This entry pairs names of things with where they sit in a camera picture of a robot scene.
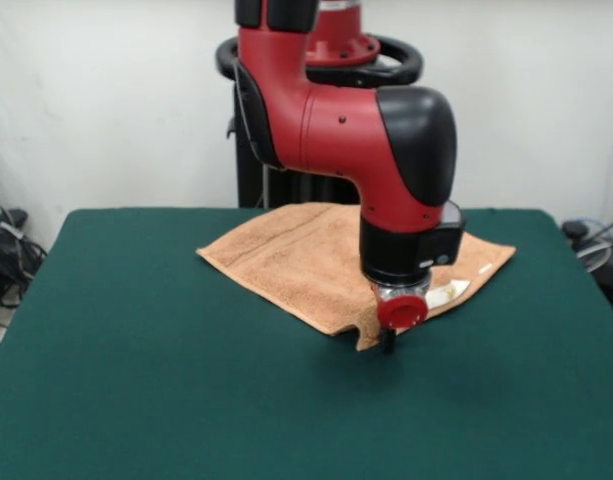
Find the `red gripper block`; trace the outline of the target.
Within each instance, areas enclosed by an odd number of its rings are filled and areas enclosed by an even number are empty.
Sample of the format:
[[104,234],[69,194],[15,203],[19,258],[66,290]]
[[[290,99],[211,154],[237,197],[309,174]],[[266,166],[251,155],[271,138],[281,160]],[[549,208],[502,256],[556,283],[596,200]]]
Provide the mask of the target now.
[[423,323],[429,312],[426,291],[417,287],[376,289],[377,318],[382,327],[380,341],[385,355],[395,350],[396,330]]

